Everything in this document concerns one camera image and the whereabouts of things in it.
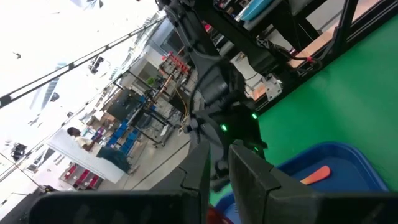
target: black cable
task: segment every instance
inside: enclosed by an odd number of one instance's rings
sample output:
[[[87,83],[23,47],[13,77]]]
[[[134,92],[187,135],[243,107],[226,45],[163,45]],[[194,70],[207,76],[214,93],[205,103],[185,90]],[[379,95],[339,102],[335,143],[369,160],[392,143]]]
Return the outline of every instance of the black cable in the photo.
[[[256,72],[256,74],[254,74],[252,77],[250,77],[250,78],[247,78],[247,79],[245,79],[244,81],[248,81],[248,80],[250,80],[250,79],[254,78],[256,75],[258,75],[258,73],[257,73],[257,72]]]
[[[28,196],[28,194],[15,193],[15,192],[13,192],[13,193],[11,193],[11,194],[14,194],[14,195],[22,195],[22,196]]]
[[[296,27],[296,21],[295,21],[295,19],[294,19],[294,16],[293,16],[293,14],[292,14],[292,7],[290,6],[290,4],[289,3],[286,3],[288,6],[289,6],[289,8],[290,8],[290,10],[289,10],[289,14],[290,14],[290,18],[292,19],[292,22],[293,22],[293,30],[294,30],[294,35],[296,36],[296,41],[297,41],[297,44],[298,44],[298,47],[300,47],[301,49],[300,50],[304,50],[303,48],[302,48],[302,46],[301,46],[301,43],[300,43],[300,39],[299,39],[299,32],[297,32],[297,27]]]
[[[189,116],[192,118],[192,111],[193,111],[193,97],[195,96],[195,93],[198,91],[199,86],[201,85],[201,83],[204,81],[204,79],[208,76],[208,74],[221,62],[224,61],[224,58],[219,59],[218,61],[216,61],[213,65],[211,65],[205,72],[204,74],[199,78],[199,80],[197,81],[195,87],[193,87],[192,93],[191,93],[191,97],[189,99]]]
[[[323,64],[320,61],[320,59],[312,58],[312,57],[296,57],[296,56],[293,56],[286,49],[284,49],[283,47],[281,47],[279,45],[274,45],[274,49],[276,51],[278,51],[279,53],[281,53],[283,56],[287,57],[287,58],[290,58],[290,59],[293,59],[293,60],[304,60],[304,61],[310,62],[312,65],[318,65],[316,68],[314,66],[311,66],[308,69],[295,68],[295,69],[293,69],[293,71],[296,71],[296,72],[317,72],[317,71],[321,70],[322,67],[323,67]]]

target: orange spatula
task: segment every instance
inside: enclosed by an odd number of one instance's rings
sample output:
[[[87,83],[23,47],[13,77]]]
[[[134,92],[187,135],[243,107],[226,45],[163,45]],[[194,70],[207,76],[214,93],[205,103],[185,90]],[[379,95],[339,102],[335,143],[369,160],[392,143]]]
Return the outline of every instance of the orange spatula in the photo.
[[[308,177],[302,179],[300,182],[305,185],[310,185],[320,180],[327,178],[330,175],[330,168],[328,166],[323,166],[317,171],[309,175]]]

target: green table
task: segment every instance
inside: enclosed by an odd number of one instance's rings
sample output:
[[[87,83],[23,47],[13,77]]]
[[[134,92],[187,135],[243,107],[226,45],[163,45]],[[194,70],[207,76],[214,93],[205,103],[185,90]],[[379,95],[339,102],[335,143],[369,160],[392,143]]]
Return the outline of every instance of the green table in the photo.
[[[398,190],[398,17],[380,27],[259,118],[267,160],[341,141]],[[231,186],[210,195],[215,203]]]

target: floor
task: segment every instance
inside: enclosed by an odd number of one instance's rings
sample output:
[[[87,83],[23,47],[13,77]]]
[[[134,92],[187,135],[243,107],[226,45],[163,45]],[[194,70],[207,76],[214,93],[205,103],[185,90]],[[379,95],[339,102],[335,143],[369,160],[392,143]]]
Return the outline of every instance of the floor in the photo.
[[[314,25],[315,28],[326,30],[333,23],[338,20],[332,19],[341,11],[343,1],[327,1],[319,9],[308,17],[308,20]],[[280,44],[289,48],[287,43],[278,33],[273,33],[270,40],[276,44]],[[250,67],[246,58],[236,62],[236,58],[231,61],[237,69],[247,79],[247,85],[255,87],[256,83],[261,78],[260,75]],[[192,75],[188,86],[190,89],[195,84],[196,75]],[[117,184],[104,181],[99,190],[148,190],[156,183],[162,180],[169,174],[188,154],[189,137],[186,134],[179,134],[178,130],[174,131],[169,138],[169,141],[164,147],[157,149],[152,146],[150,141],[143,139],[140,146],[137,146],[133,152],[133,162],[140,165],[137,172],[132,176],[125,175]]]

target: blue tray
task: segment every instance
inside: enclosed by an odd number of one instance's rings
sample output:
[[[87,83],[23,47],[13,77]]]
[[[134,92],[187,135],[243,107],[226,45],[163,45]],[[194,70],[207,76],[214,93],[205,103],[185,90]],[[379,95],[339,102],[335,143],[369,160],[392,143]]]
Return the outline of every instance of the blue tray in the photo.
[[[324,142],[312,146],[277,168],[302,180],[325,165],[331,169],[330,176],[310,185],[317,191],[388,191],[365,156],[355,147],[340,142]],[[216,209],[234,224],[241,223],[232,192],[217,203]]]

